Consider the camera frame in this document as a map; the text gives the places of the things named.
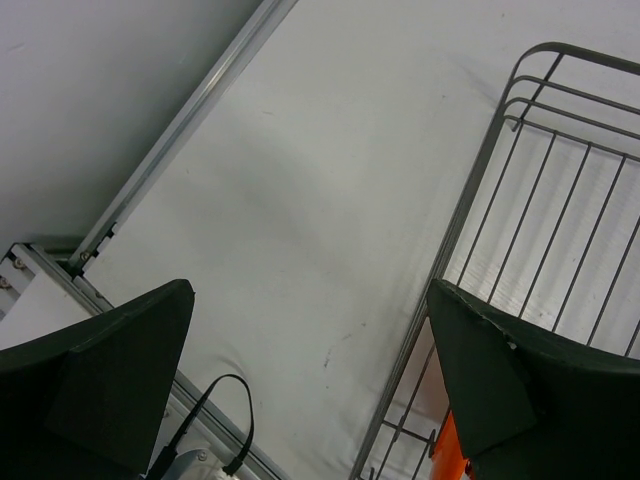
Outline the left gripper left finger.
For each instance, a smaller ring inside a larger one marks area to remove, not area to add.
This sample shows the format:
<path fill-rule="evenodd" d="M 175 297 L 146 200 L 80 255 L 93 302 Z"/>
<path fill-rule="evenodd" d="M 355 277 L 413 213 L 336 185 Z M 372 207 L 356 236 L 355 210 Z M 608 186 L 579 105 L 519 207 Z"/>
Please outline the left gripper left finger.
<path fill-rule="evenodd" d="M 2 350 L 2 478 L 145 473 L 193 309 L 191 283 L 176 279 Z"/>

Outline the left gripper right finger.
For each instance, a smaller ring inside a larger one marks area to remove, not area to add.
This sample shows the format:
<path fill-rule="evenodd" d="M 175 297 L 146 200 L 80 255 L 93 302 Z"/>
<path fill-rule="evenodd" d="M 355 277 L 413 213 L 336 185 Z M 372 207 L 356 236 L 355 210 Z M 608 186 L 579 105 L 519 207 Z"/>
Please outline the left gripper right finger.
<path fill-rule="evenodd" d="M 476 478 L 638 478 L 638 360 L 564 338 L 446 280 L 430 283 L 427 304 Z"/>

